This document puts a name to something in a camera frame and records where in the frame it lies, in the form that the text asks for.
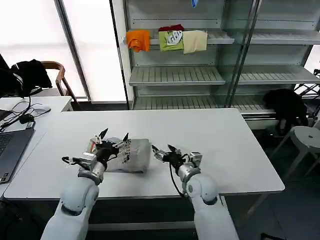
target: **green towel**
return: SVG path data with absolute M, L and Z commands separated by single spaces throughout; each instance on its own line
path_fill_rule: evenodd
M 160 51 L 166 52 L 184 49 L 182 36 L 182 31 L 160 31 Z

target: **metal shelf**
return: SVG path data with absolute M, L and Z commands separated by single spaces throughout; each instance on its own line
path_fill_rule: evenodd
M 235 95 L 231 107 L 238 109 L 241 114 L 274 114 L 274 110 L 266 108 L 263 97 L 263 95 Z M 222 103 L 225 97 L 215 96 L 215 99 Z
M 224 85 L 214 66 L 140 66 L 134 67 L 130 86 Z
M 225 31 L 221 30 L 214 30 L 214 29 L 203 29 L 204 31 L 207 31 L 208 33 L 208 45 L 217 45 L 217 44 L 233 44 L 235 42 L 235 39 L 228 36 L 228 34 Z M 159 45 L 159 33 L 157 29 L 149 29 L 150 31 L 150 44 L 151 45 Z
M 133 110 L 215 109 L 219 105 L 212 96 L 136 97 Z
M 232 79 L 232 67 L 219 69 L 225 80 Z M 297 65 L 246 65 L 239 85 L 320 84 L 320 79 Z
M 242 43 L 243 35 L 234 34 L 235 41 Z M 257 29 L 252 35 L 252 45 L 320 45 L 320 33 L 312 30 Z

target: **cable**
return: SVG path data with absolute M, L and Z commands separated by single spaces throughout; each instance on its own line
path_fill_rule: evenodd
M 0 133 L 3 132 L 3 131 L 5 130 L 5 128 L 7 128 L 7 127 L 11 126 L 12 124 L 16 123 L 16 122 L 19 120 L 19 117 L 23 116 L 24 114 L 26 114 L 26 113 L 29 111 L 30 107 L 31 107 L 31 97 L 29 96 L 29 104 L 28 104 L 28 107 L 27 107 L 24 111 L 22 111 L 21 113 L 19 113 L 19 114 L 16 116 L 16 119 L 14 119 L 14 120 L 11 119 L 9 122 L 3 123 L 3 124 L 0 126 Z
M 83 169 L 85 169 L 85 170 L 87 170 L 87 171 L 90 170 L 90 169 L 88 168 L 88 166 L 85 165 L 85 164 L 82 164 L 82 163 L 80 162 L 80 159 L 77 158 L 77 157 L 72 157 L 72 161 L 73 161 L 73 162 L 70 162 L 68 156 L 64 156 L 64 157 L 62 157 L 61 159 L 62 159 L 62 161 L 64 161 L 64 162 L 67 163 L 67 164 L 70 164 L 70 165 L 76 165 L 76 164 L 78 164 L 78 165 L 79 165 L 80 167 L 82 167 Z
M 170 162 L 169 162 L 169 169 L 170 169 L 171 180 L 172 180 L 172 182 L 173 182 L 173 185 L 174 185 L 176 191 L 178 192 L 178 194 L 179 194 L 181 197 L 184 197 L 185 195 L 184 195 L 182 192 L 179 191 L 179 188 L 178 188 L 177 185 L 176 185 L 176 182 L 175 182 L 175 180 L 174 180 L 174 176 L 173 176 L 173 174 L 172 174 L 172 169 L 171 169 L 171 163 L 170 163 Z
M 41 116 L 41 115 L 43 115 L 43 114 L 46 114 L 46 113 L 48 113 L 48 112 L 50 112 L 51 111 L 51 109 L 49 109 L 48 111 L 45 111 L 45 112 L 43 112 L 43 113 L 40 113 L 40 114 L 38 114 L 38 115 L 36 115 L 36 116 L 33 116 L 34 118 L 36 118 L 36 117 L 39 117 L 39 116 Z
M 18 102 L 18 103 L 12 108 L 12 110 L 10 110 L 11 114 L 13 114 L 14 116 L 11 116 L 11 117 L 9 117 L 9 118 L 7 118 L 7 119 L 3 119 L 4 122 L 7 122 L 7 121 L 13 119 L 14 117 L 18 117 L 19 114 L 21 114 L 23 111 L 26 110 L 26 108 L 25 108 L 24 110 L 22 110 L 22 111 L 14 111 L 14 110 L 13 110 L 15 107 L 18 106 L 18 104 L 21 104 L 21 103 L 28 103 L 28 102 L 27 102 L 27 101 L 20 101 L 20 102 Z M 32 111 L 29 112 L 29 114 L 32 114 L 32 113 L 35 111 L 35 109 L 32 107 L 32 106 L 34 106 L 34 105 L 42 105 L 42 104 L 41 104 L 41 103 L 34 103 L 34 104 L 32 104 L 32 105 L 30 106 L 30 108 L 29 108 L 29 110 L 32 110 Z M 43 112 L 43 113 L 41 113 L 41 114 L 39 114 L 39 115 L 37 115 L 37 116 L 33 116 L 33 117 L 34 117 L 34 118 L 35 118 L 35 117 L 39 117 L 39 116 L 42 115 L 42 114 L 48 113 L 50 110 L 48 110 L 48 111 L 46 111 L 46 112 Z

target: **orange towel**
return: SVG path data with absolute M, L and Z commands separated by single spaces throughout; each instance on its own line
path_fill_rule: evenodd
M 126 44 L 128 48 L 133 48 L 133 51 L 149 51 L 150 32 L 147 30 L 134 30 L 126 33 Z

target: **vertical pole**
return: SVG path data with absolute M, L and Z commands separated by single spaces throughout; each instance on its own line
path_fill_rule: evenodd
M 54 4 L 55 4 L 56 10 L 59 15 L 60 22 L 61 22 L 61 25 L 63 28 L 63 32 L 65 35 L 66 41 L 68 43 L 69 49 L 71 51 L 71 55 L 72 55 L 76 70 L 79 74 L 80 81 L 81 81 L 82 86 L 84 88 L 85 95 L 88 97 L 88 100 L 91 101 L 90 92 L 89 92 L 86 78 L 85 78 L 85 75 L 84 75 L 84 72 L 83 72 L 83 69 L 81 66 L 79 54 L 78 54 L 75 40 L 74 40 L 72 31 L 71 31 L 71 27 L 70 27 L 70 23 L 68 20 L 68 16 L 67 16 L 64 2 L 63 2 L 63 0 L 54 0 Z
M 247 53 L 249 50 L 252 35 L 254 34 L 254 30 L 256 27 L 256 22 L 258 19 L 258 14 L 259 14 L 259 10 L 260 10 L 262 2 L 263 2 L 263 0 L 253 0 L 252 1 L 251 9 L 250 9 L 249 16 L 248 16 L 248 22 L 246 24 L 245 32 L 243 35 L 241 50 L 238 54 L 236 64 L 235 64 L 235 67 L 233 70 L 232 81 L 231 81 L 231 84 L 228 88 L 228 93 L 227 93 L 226 101 L 224 104 L 225 107 L 227 106 L 228 108 L 230 108 L 232 105 L 232 102 L 234 100 L 234 96 L 235 96 L 235 93 L 237 90 L 237 86 L 238 86 L 238 82 L 239 82 L 242 70 L 244 68 L 245 60 L 246 60 Z
M 117 26 L 116 26 L 115 11 L 114 11 L 114 5 L 113 5 L 112 1 L 113 0 L 109 0 L 112 22 L 113 22 L 113 29 L 114 29 L 114 36 L 115 36 L 115 43 L 116 43 L 116 48 L 118 50 L 118 57 L 119 57 L 119 62 L 120 62 L 120 67 L 121 67 L 121 75 L 122 75 L 122 83 L 123 83 L 124 94 L 125 94 L 126 107 L 128 110 L 130 110 L 128 91 L 127 91 L 127 85 L 126 85 L 126 78 L 125 78 L 125 73 L 124 73 L 124 67 L 122 65 L 120 45 L 119 45 L 118 32 L 117 32 Z

